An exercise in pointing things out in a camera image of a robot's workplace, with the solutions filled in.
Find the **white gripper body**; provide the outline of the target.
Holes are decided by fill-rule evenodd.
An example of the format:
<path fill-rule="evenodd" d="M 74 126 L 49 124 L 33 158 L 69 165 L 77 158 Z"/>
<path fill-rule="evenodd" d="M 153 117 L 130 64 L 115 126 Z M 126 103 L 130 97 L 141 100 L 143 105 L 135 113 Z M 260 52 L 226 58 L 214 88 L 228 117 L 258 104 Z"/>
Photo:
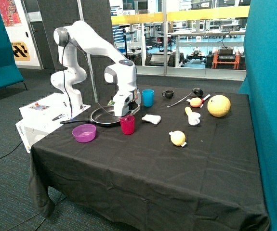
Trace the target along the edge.
<path fill-rule="evenodd" d="M 140 110 L 141 93 L 139 90 L 118 90 L 113 97 L 113 101 L 115 116 L 124 117 L 126 115 L 134 115 Z"/>

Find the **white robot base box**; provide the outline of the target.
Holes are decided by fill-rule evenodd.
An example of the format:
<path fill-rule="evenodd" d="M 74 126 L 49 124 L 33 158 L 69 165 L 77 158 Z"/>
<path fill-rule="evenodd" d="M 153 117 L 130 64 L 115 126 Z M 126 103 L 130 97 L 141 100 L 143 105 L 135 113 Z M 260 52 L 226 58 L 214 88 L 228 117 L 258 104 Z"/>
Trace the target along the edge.
<path fill-rule="evenodd" d="M 19 108 L 22 120 L 16 128 L 28 153 L 31 146 L 61 127 L 61 121 L 75 118 L 90 108 L 84 104 L 79 110 L 70 107 L 62 93 L 53 93 Z"/>

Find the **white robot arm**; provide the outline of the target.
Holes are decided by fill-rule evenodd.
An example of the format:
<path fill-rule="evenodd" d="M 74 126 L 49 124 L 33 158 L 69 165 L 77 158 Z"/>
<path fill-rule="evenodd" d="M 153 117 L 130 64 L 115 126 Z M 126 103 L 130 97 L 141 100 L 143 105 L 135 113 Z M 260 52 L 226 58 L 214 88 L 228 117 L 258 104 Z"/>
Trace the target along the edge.
<path fill-rule="evenodd" d="M 110 58 L 114 64 L 104 70 L 107 83 L 118 86 L 113 97 L 114 113 L 117 117 L 134 115 L 141 104 L 141 94 L 136 86 L 136 66 L 116 47 L 101 38 L 84 21 L 76 21 L 71 26 L 55 29 L 53 38 L 58 45 L 59 62 L 66 70 L 51 75 L 51 83 L 63 92 L 63 101 L 68 103 L 73 113 L 83 108 L 81 92 L 72 86 L 87 78 L 86 71 L 77 61 L 77 46 L 88 55 L 101 55 Z"/>

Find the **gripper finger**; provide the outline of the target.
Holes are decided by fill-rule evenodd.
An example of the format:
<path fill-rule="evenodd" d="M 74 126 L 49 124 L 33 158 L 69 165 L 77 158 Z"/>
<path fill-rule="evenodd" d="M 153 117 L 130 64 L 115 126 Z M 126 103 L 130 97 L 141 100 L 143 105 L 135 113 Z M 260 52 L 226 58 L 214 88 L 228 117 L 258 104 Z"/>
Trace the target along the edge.
<path fill-rule="evenodd" d="M 130 115 L 126 116 L 125 121 L 129 121 L 129 120 L 130 120 L 130 118 L 131 118 L 131 116 L 130 116 Z"/>

